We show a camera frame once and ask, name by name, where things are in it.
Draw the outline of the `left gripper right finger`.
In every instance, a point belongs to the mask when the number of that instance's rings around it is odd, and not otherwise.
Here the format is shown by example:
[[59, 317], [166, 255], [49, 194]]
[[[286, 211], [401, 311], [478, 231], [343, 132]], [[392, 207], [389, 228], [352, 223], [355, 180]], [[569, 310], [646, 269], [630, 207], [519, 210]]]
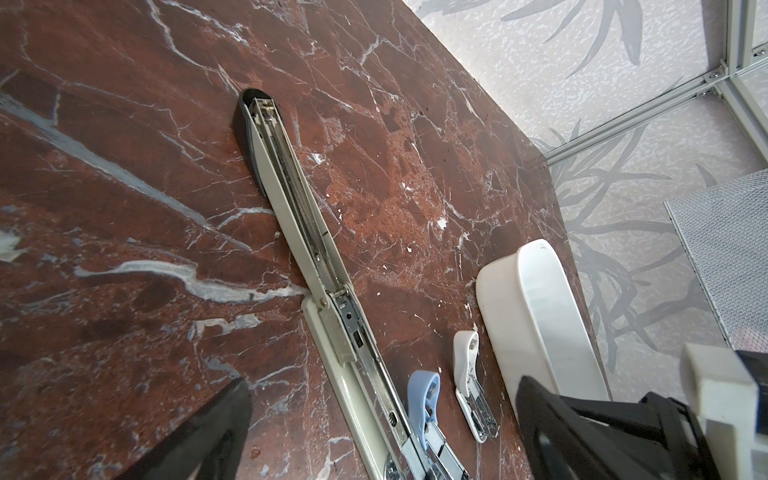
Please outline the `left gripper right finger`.
[[536, 479], [654, 477], [533, 377], [519, 382], [515, 412]]

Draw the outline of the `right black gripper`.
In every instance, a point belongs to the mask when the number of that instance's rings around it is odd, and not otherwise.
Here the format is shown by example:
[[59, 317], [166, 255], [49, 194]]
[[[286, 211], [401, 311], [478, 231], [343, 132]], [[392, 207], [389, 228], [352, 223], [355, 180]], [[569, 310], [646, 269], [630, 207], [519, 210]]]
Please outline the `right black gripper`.
[[658, 479], [718, 479], [699, 421], [678, 400], [647, 393], [637, 403], [566, 397], [565, 404], [632, 463]]

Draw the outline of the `small blue stapler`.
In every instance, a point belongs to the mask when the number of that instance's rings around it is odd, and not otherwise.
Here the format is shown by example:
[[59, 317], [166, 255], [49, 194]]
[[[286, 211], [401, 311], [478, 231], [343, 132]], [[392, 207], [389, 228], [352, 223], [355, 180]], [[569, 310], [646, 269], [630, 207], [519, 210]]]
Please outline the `small blue stapler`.
[[437, 372], [416, 370], [411, 374], [407, 386], [409, 421], [427, 454], [427, 479], [467, 480], [470, 478], [468, 472], [438, 426], [440, 389], [440, 375]]

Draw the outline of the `small white stapler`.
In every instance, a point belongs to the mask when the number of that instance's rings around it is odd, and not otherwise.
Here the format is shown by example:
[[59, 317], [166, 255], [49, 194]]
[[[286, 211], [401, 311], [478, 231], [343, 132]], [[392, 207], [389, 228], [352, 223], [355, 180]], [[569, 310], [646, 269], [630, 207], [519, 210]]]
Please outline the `small white stapler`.
[[459, 406], [470, 431], [478, 443], [497, 438], [499, 425], [480, 385], [476, 366], [479, 335], [474, 330], [461, 330], [453, 337], [453, 378]]

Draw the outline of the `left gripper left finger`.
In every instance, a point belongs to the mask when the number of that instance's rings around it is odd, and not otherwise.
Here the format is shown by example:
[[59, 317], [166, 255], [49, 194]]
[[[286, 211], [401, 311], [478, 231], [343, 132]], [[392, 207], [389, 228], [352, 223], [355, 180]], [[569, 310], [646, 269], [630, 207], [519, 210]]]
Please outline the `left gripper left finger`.
[[234, 479], [251, 414], [246, 382], [235, 379], [118, 477]]

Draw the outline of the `beige black long stapler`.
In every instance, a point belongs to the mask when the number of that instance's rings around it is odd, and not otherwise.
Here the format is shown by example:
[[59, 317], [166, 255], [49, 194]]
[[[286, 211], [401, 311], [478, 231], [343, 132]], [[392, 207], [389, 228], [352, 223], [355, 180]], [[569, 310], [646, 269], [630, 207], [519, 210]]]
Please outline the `beige black long stapler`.
[[436, 478], [289, 141], [277, 102], [261, 90], [243, 90], [233, 127], [309, 289], [302, 311], [369, 476]]

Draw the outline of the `white oval tray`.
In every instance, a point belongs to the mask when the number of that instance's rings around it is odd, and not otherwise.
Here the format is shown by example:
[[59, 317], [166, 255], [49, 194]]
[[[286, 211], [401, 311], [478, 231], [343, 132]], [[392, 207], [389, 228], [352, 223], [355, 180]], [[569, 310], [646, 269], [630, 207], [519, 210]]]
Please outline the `white oval tray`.
[[516, 396], [525, 376], [558, 395], [611, 399], [564, 267], [548, 241], [531, 241], [487, 264], [475, 289], [516, 418]]

